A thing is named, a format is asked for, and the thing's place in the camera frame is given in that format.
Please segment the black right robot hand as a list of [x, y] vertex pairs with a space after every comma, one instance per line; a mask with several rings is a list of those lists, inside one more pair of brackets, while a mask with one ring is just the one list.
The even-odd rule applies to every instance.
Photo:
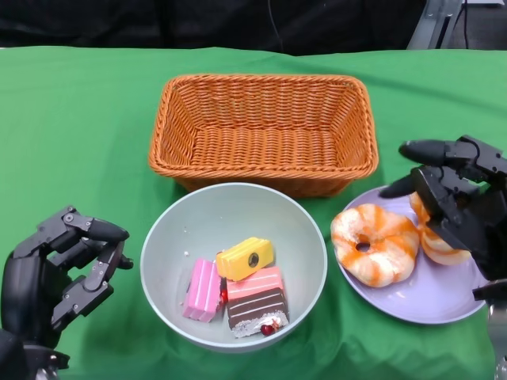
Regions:
[[453, 249], [471, 253], [489, 281], [506, 277], [506, 159], [500, 149], [464, 135], [456, 141], [404, 142], [398, 152], [417, 163], [380, 197], [417, 193], [427, 227]]

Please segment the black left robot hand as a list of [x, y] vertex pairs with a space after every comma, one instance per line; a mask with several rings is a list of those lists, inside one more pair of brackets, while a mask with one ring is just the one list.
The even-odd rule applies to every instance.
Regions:
[[129, 233], [81, 215], [72, 206], [44, 220], [6, 260], [2, 277], [2, 327], [29, 344], [55, 348], [62, 331], [87, 316], [114, 289], [115, 270], [129, 270], [123, 254]]

